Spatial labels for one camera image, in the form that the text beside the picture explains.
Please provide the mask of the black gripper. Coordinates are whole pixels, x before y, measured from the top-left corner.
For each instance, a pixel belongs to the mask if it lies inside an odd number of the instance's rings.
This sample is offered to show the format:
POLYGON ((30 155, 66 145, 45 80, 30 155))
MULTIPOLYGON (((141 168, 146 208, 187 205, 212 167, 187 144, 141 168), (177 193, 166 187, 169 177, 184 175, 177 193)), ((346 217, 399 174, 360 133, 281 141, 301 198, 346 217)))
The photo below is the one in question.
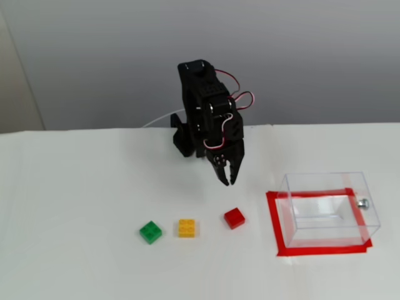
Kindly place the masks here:
POLYGON ((233 185, 244 158, 244 129, 237 99, 232 96, 213 96, 201 104, 201 156, 211 157, 217 178, 229 186, 226 177, 226 158, 229 158, 233 185))

